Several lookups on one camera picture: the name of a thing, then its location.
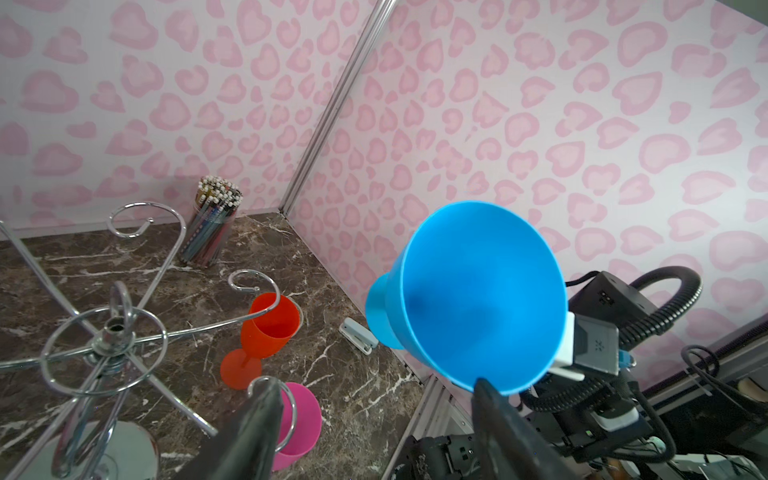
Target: pencil holder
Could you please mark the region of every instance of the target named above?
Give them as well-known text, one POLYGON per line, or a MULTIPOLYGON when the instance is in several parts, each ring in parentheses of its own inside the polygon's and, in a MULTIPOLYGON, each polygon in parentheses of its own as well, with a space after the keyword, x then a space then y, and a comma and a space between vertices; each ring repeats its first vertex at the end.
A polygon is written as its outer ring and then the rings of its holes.
POLYGON ((195 216, 179 252, 183 263, 200 268, 216 263, 232 230, 241 197, 238 189, 226 180, 211 176, 200 179, 195 216))

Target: metal stand base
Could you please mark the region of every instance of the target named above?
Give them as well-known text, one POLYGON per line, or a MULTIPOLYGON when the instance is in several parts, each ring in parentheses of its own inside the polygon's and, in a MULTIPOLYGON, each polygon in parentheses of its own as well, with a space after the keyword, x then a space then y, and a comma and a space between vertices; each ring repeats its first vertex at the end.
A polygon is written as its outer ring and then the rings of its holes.
MULTIPOLYGON (((97 424, 89 422, 83 436, 88 437, 97 424)), ((57 444, 58 435, 45 444, 20 479, 61 480, 51 474, 57 444)), ((85 462, 73 465, 72 473, 65 478, 79 478, 83 468, 85 462)), ((160 453, 152 435, 135 423, 118 422, 91 480, 156 480, 159 468, 160 453)))

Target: funnel rim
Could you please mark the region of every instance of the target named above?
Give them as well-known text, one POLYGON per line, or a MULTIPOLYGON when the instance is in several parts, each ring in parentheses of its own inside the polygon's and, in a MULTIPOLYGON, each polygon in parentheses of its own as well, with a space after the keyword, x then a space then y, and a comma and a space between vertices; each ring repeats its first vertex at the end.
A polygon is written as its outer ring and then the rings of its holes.
MULTIPOLYGON (((421 223, 421 225, 419 225, 419 227, 416 228, 416 230, 413 232, 413 235, 411 236, 410 240, 406 244, 406 248, 402 252, 402 260, 401 260, 402 261, 402 267, 400 268, 399 275, 397 276, 398 288, 400 289, 400 291, 403 291, 403 289, 404 289, 403 279, 405 278, 406 262, 408 261, 408 254, 409 254, 409 251, 411 249, 411 245, 413 245, 413 242, 416 239, 417 235, 419 235, 419 232, 422 231, 423 226, 429 221, 429 219, 433 218, 434 216, 436 216, 438 214, 440 214, 440 215, 446 214, 447 212, 449 212, 453 208, 456 208, 458 206, 467 205, 467 204, 477 204, 477 205, 482 205, 483 207, 493 207, 495 209, 498 209, 498 210, 501 210, 501 211, 505 212, 508 215, 512 215, 517 220, 522 220, 522 223, 525 226, 527 226, 533 233, 535 233, 535 235, 538 237, 538 239, 544 245, 545 251, 549 255, 552 263, 555 265, 557 274, 558 274, 558 276, 560 277, 560 280, 561 280, 561 282, 560 282, 561 290, 558 290, 558 297, 561 297, 561 299, 562 299, 562 301, 564 303, 564 305, 563 305, 563 319, 562 319, 562 322, 557 325, 557 327, 558 327, 558 331, 556 332, 556 334, 557 334, 556 335, 557 342, 556 342, 554 348, 552 349, 551 354, 547 356, 548 357, 548 361, 541 368, 541 371, 535 376, 535 378, 527 386, 513 387, 511 389, 504 390, 503 386, 496 386, 496 385, 494 385, 494 387, 499 389, 499 392, 502 395, 504 395, 504 396, 514 395, 515 393, 519 393, 522 390, 525 390, 526 388, 528 388, 530 385, 533 385, 534 383, 536 383, 541 377, 544 376, 544 374, 547 372, 547 370, 549 369, 551 364, 554 362, 554 358, 556 357, 556 355, 558 353, 559 346, 562 343, 563 337, 565 336, 566 316, 568 314, 568 295, 567 295, 567 292, 566 292, 566 289, 565 289, 565 280, 563 278, 563 274, 562 274, 562 272, 560 270, 560 267, 558 265, 557 258, 554 256, 554 252, 552 252, 552 249, 549 247, 549 244, 547 243, 547 241, 539 233, 539 231, 536 230, 536 228, 534 228, 533 225, 531 225, 524 218, 522 218, 519 215, 517 215, 515 212, 513 212, 513 211, 511 211, 509 209, 506 209, 504 207, 501 207, 499 205, 492 204, 490 202, 484 202, 484 201, 480 201, 480 200, 465 200, 465 201, 454 202, 452 204, 445 205, 444 207, 439 208, 435 212, 432 212, 427 218, 425 218, 424 221, 421 223)), ((441 375, 443 375, 446 378, 448 378, 449 380, 451 380, 451 382, 453 382, 455 385, 457 385, 457 386, 459 386, 459 387, 461 387, 464 390, 467 390, 469 392, 473 392, 474 391, 474 384, 469 385, 468 383, 463 382, 463 381, 461 381, 459 379, 456 379, 452 375, 449 375, 426 352, 424 346, 421 344, 421 342, 419 341, 419 338, 417 337, 417 335, 413 331, 413 327, 411 325, 411 320, 409 318, 408 310, 406 309, 405 297, 401 296, 399 298, 399 302, 400 302, 401 311, 403 313, 403 319, 405 320, 404 324, 405 324, 406 328, 408 329, 408 331, 410 333, 410 338, 411 338, 412 342, 419 348, 418 354, 420 356, 423 356, 424 359, 427 360, 429 365, 434 370, 436 370, 438 373, 440 373, 441 375)))

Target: metal cup holder stand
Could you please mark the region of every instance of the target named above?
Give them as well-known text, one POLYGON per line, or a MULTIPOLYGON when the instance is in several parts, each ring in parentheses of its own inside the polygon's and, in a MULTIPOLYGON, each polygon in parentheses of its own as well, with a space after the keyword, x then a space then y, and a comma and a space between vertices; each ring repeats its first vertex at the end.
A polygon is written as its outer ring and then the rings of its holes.
MULTIPOLYGON (((157 207, 171 212, 178 219, 180 224, 179 236, 176 243, 163 262, 160 271, 158 271, 157 275, 152 279, 152 282, 147 288, 147 292, 141 297, 138 305, 133 305, 131 295, 128 293, 125 284, 121 281, 117 281, 110 288, 109 304, 107 306, 99 306, 82 313, 76 310, 56 285, 54 285, 50 277, 45 274, 45 271, 40 267, 39 263, 32 256, 27 247, 16 237, 16 235, 14 235, 13 230, 8 228, 0 220, 0 231, 6 235, 15 249, 22 255, 24 261, 42 283, 42 286, 70 316, 70 318, 61 324, 48 338, 39 357, 0 362, 0 372, 12 372, 39 366, 43 379, 45 379, 45 383, 49 388, 73 397, 61 406, 61 411, 56 418, 46 428, 42 435, 38 437, 35 443, 32 444, 22 459, 6 475, 5 480, 45 478, 39 476, 39 472, 46 472, 49 475, 47 478, 76 478, 77 480, 90 480, 91 478, 94 478, 94 476, 95 478, 109 478, 109 480, 117 478, 116 475, 118 471, 121 470, 119 465, 111 467, 111 469, 114 470, 113 472, 110 470, 110 465, 119 464, 120 459, 113 458, 114 455, 105 455, 105 452, 108 450, 110 441, 115 443, 115 436, 119 436, 118 434, 126 430, 126 428, 121 430, 118 423, 129 425, 134 428, 134 431, 136 429, 141 429, 141 427, 134 424, 118 422, 118 416, 131 388, 145 380, 168 399, 176 409, 192 420, 192 422, 203 430, 206 435, 211 437, 215 436, 218 433, 218 430, 194 410, 185 405, 181 399, 173 394, 173 392, 171 392, 168 387, 154 375, 154 370, 161 364, 165 357, 168 348, 168 340, 171 338, 206 332, 208 330, 219 329, 221 327, 235 325, 254 319, 274 310, 280 302, 280 288, 266 274, 257 270, 238 270, 231 273, 227 279, 227 283, 232 289, 238 292, 258 293, 260 291, 258 287, 240 286, 235 283, 236 278, 244 274, 256 275, 265 279, 272 286, 272 290, 276 294, 274 303, 263 310, 248 315, 238 316, 237 318, 175 332, 166 331, 162 321, 152 312, 145 310, 144 307, 147 305, 150 297, 152 297, 152 293, 157 288, 157 285, 168 270, 168 267, 173 262, 176 253, 181 248, 187 232, 187 223, 176 210, 167 205, 157 204, 155 202, 134 202, 119 207, 110 214, 109 219, 107 220, 107 228, 114 235, 120 238, 139 237, 154 222, 152 218, 149 218, 134 232, 125 233, 119 231, 114 226, 114 218, 124 210, 133 207, 157 207), (109 313, 109 320, 105 323, 103 328, 98 329, 89 321, 89 318, 105 312, 109 313), (150 336, 137 337, 134 327, 136 323, 142 319, 151 320, 157 327, 157 330, 159 330, 159 333, 150 336), (75 324, 78 324, 88 331, 92 335, 92 339, 87 345, 80 348, 55 352, 55 344, 59 336, 66 329, 75 324), (157 341, 162 342, 160 352, 154 363, 147 367, 144 365, 141 358, 136 355, 136 348, 145 343, 157 341), (79 386, 67 386, 59 382, 51 372, 51 362, 61 362, 69 359, 84 359, 85 362, 91 366, 91 372, 79 386), (106 387, 110 378, 116 376, 131 377, 131 374, 133 374, 133 377, 129 378, 128 381, 123 382, 120 386, 113 388, 106 387), (91 419, 93 418, 94 402, 96 398, 107 396, 115 396, 112 410, 106 419, 102 419, 99 422, 92 422, 91 419), (54 434, 58 432, 59 429, 61 429, 61 434, 58 436, 58 440, 52 442, 51 439, 53 439, 54 434), (41 465, 41 462, 50 462, 50 465, 41 465), (25 474, 25 471, 28 470, 34 470, 37 473, 34 477, 29 477, 28 474, 25 474)), ((253 391, 254 383, 268 378, 271 377, 260 377, 254 380, 249 386, 249 395, 253 391)), ((280 386, 288 396, 293 415, 290 430, 288 431, 286 438, 277 446, 276 452, 279 452, 288 443, 293 434, 294 427, 296 426, 296 400, 284 383, 280 382, 280 386)), ((133 437, 131 437, 131 442, 136 442, 137 440, 135 438, 136 435, 134 432, 133 437)), ((150 443, 149 447, 151 448, 149 450, 146 448, 142 450, 142 448, 140 448, 146 447, 147 445, 135 444, 131 446, 130 450, 137 452, 154 452, 155 458, 151 460, 154 460, 153 465, 158 465, 157 448, 154 447, 154 444, 151 444, 152 440, 148 434, 146 434, 144 438, 146 438, 146 442, 150 443)), ((124 454, 126 453, 126 450, 128 449, 118 449, 117 453, 124 454)))

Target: wall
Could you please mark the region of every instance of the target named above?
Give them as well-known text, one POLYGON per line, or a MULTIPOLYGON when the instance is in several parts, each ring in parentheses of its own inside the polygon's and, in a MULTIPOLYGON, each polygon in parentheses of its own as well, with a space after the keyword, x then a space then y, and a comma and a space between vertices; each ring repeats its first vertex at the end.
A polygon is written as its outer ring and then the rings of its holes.
MULTIPOLYGON (((0 8, 0 215, 82 229, 201 175, 275 207, 372 7, 361 0, 0 8)), ((144 215, 145 212, 134 212, 144 215)))
POLYGON ((458 200, 527 218, 567 279, 690 266, 696 308, 634 350, 647 386, 768 310, 767 31, 714 0, 408 0, 290 218, 361 309, 458 200))

